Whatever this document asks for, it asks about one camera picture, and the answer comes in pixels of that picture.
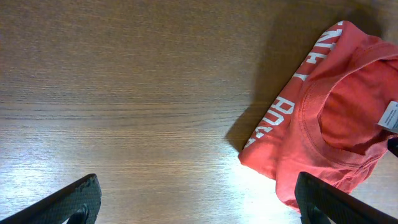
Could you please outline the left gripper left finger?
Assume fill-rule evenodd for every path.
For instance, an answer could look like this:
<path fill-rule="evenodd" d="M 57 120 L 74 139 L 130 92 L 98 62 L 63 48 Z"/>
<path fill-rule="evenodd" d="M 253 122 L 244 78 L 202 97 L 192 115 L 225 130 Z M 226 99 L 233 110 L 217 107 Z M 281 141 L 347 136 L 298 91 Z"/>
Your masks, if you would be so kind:
<path fill-rule="evenodd" d="M 88 174 L 1 223 L 94 223 L 101 207 L 96 174 Z"/>

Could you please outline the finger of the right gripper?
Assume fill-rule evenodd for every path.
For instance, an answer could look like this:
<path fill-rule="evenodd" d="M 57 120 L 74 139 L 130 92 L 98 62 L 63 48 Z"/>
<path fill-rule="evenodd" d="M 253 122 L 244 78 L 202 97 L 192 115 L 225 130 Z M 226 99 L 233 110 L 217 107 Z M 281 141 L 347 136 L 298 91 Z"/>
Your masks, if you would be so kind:
<path fill-rule="evenodd" d="M 387 149 L 398 157 L 398 137 L 390 138 L 387 141 Z"/>

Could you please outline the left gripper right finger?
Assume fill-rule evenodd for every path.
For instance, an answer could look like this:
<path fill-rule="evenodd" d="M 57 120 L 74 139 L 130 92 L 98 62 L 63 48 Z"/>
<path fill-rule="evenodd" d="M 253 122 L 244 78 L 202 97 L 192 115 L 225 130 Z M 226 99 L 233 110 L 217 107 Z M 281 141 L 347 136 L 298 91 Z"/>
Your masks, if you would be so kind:
<path fill-rule="evenodd" d="M 307 172 L 298 175 L 295 198 L 303 224 L 397 224 L 396 218 Z"/>

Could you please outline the red printed t-shirt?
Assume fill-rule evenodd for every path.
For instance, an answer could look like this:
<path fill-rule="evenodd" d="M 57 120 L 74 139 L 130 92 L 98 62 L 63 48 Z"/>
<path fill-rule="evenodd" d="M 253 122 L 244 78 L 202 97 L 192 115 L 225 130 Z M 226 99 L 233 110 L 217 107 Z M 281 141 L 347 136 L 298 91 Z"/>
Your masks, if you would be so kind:
<path fill-rule="evenodd" d="M 387 151 L 397 119 L 397 46 L 341 21 L 315 42 L 239 154 L 285 205 L 308 172 L 350 193 Z"/>

